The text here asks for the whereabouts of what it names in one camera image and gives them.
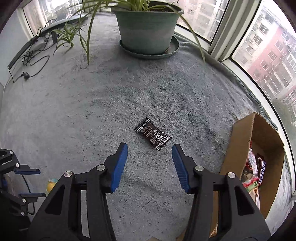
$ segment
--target yellow object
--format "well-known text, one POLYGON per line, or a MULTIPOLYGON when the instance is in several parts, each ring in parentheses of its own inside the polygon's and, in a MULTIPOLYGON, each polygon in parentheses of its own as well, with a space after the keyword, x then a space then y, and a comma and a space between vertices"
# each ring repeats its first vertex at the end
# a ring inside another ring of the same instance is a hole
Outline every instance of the yellow object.
POLYGON ((56 182, 48 181, 46 191, 50 193, 50 191, 54 188, 56 182))

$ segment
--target white wall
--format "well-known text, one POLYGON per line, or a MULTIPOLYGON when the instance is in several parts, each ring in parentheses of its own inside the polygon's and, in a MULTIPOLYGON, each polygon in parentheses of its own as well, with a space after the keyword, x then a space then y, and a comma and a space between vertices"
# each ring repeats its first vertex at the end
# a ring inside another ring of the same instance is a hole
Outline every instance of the white wall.
POLYGON ((11 78, 7 66, 28 40, 29 36, 24 32, 16 10, 0 34, 0 83, 3 86, 11 78))

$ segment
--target green plant pot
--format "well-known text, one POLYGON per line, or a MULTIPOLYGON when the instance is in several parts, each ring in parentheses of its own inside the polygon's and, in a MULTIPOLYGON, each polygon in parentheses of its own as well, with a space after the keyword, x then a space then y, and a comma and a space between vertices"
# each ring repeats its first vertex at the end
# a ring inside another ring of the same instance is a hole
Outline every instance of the green plant pot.
MULTIPOLYGON (((169 5, 168 3, 151 1, 150 7, 155 5, 169 5)), ((183 14, 180 7, 171 5, 183 14)), ((115 13, 123 46, 138 54, 162 54, 170 46, 175 30, 178 14, 161 11, 130 11, 119 7, 112 7, 115 13)))

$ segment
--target metal screw head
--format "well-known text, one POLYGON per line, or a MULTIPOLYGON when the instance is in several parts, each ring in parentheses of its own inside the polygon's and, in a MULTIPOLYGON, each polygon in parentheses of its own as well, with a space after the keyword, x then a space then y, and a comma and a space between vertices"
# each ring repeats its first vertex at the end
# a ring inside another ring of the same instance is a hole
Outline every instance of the metal screw head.
POLYGON ((234 174, 233 172, 229 172, 229 173, 227 174, 227 176, 229 176, 230 178, 235 178, 235 174, 234 174))
POLYGON ((65 176, 65 177, 71 177, 71 176, 72 176, 72 172, 71 172, 71 171, 66 171, 66 172, 64 173, 64 176, 65 176))
POLYGON ((104 171, 104 170, 105 170, 105 166, 104 166, 104 165, 98 165, 98 166, 96 167, 96 169, 97 169, 98 171, 104 171))
POLYGON ((204 169, 203 166, 200 166, 200 165, 195 166, 195 170, 199 172, 203 171, 203 169, 204 169))

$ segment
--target potted plant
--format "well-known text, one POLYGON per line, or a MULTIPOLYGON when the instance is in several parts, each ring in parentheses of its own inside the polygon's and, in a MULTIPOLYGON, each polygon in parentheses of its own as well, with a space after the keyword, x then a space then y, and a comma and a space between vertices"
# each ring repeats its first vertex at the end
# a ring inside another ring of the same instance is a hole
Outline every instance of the potted plant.
MULTIPOLYGON (((205 56, 196 34, 189 23, 182 17, 184 11, 180 7, 175 6, 174 2, 169 4, 151 0, 83 1, 82 8, 75 13, 80 14, 78 24, 76 26, 67 26, 64 30, 54 30, 60 34, 58 41, 63 41, 65 36, 69 36, 71 33, 72 36, 78 35, 81 46, 87 54, 87 64, 89 65, 89 43, 94 17, 98 11, 114 3, 117 5, 112 6, 111 11, 116 15, 121 41, 126 49, 147 55, 164 53, 170 45, 177 20, 180 17, 193 34, 205 62, 205 56), (81 35, 81 27, 83 19, 88 15, 91 15, 91 20, 87 40, 85 40, 81 35)), ((67 37, 69 40, 67 42, 71 44, 71 48, 73 47, 73 38, 67 37)), ((57 44, 57 48, 60 46, 64 46, 64 42, 57 44)))

